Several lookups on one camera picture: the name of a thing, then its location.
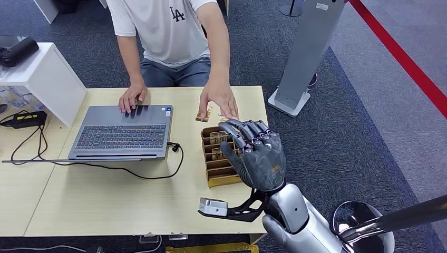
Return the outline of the person's left hand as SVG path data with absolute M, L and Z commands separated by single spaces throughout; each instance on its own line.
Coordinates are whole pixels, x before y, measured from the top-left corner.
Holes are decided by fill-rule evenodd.
M 220 113 L 227 119 L 238 119 L 239 112 L 231 86 L 227 81 L 211 80 L 202 90 L 199 101 L 199 116 L 204 119 L 208 111 L 208 103 L 213 102 L 220 107 Z

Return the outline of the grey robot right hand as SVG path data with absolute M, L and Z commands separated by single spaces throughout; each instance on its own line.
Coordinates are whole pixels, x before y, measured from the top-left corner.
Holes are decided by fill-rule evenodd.
M 226 141 L 222 153 L 249 187 L 263 192 L 279 189 L 285 183 L 286 158 L 280 135 L 263 121 L 230 119 L 218 124 L 234 141 L 239 154 Z

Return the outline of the person's right hand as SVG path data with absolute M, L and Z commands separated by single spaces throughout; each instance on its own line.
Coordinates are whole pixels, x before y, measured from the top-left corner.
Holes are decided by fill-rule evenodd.
M 129 88 L 119 98 L 118 107 L 121 113 L 131 113 L 137 105 L 145 100 L 148 89 L 142 82 L 131 82 Z

